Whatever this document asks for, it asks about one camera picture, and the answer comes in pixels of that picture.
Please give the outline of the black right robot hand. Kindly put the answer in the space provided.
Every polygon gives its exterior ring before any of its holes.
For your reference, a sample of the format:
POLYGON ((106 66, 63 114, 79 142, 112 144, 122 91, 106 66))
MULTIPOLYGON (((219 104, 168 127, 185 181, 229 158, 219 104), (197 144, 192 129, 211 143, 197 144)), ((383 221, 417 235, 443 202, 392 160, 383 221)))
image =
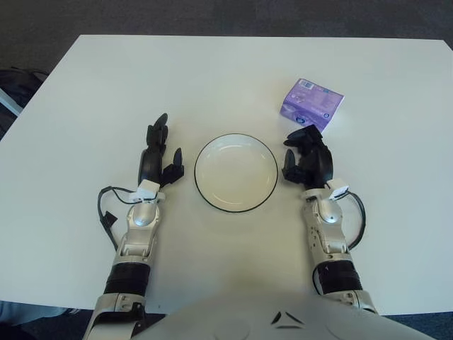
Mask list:
POLYGON ((315 125, 292 132, 284 145, 295 148, 300 155, 296 162, 294 152, 291 149, 286 151, 282 168, 284 179, 301 184, 309 190, 323 188, 333 178, 331 152, 323 143, 322 134, 315 125))

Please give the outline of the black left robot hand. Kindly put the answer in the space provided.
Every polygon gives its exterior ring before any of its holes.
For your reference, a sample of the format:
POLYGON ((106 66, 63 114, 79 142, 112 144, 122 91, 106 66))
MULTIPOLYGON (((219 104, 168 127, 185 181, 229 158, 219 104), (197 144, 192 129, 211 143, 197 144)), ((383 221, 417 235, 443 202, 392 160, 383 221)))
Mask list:
POLYGON ((183 154, 180 147, 174 153, 173 162, 165 168, 162 165, 168 137, 167 120, 168 114, 163 113, 153 125, 147 128, 147 148, 141 154, 138 184, 148 180, 163 188, 184 176, 183 154))

